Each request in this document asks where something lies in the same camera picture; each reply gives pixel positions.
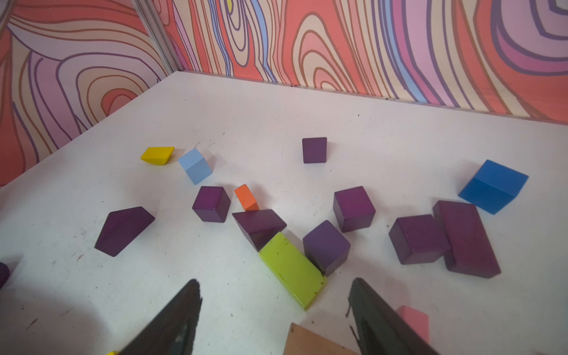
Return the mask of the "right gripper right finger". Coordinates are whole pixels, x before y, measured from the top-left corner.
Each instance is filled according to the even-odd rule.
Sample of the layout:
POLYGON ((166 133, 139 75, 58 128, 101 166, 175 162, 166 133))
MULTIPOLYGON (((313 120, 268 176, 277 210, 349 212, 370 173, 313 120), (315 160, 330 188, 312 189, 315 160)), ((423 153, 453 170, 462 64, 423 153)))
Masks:
POLYGON ((348 302, 362 354, 438 355, 364 279, 354 279, 348 302))

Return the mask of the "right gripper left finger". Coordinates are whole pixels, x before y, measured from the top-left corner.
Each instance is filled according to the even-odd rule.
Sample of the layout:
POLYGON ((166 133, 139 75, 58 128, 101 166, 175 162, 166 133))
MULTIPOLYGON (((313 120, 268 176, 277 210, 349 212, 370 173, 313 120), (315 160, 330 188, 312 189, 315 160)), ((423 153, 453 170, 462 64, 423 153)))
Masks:
POLYGON ((120 354, 192 354, 203 299, 190 280, 120 354))

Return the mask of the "purple triangular prism brick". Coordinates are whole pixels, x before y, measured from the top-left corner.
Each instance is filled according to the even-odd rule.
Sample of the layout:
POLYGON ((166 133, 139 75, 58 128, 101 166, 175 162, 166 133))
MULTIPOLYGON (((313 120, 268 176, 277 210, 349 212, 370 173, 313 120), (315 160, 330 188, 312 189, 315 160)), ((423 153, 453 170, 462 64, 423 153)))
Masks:
POLYGON ((105 220, 95 249, 116 257, 154 220, 155 217, 142 206, 113 211, 105 220))

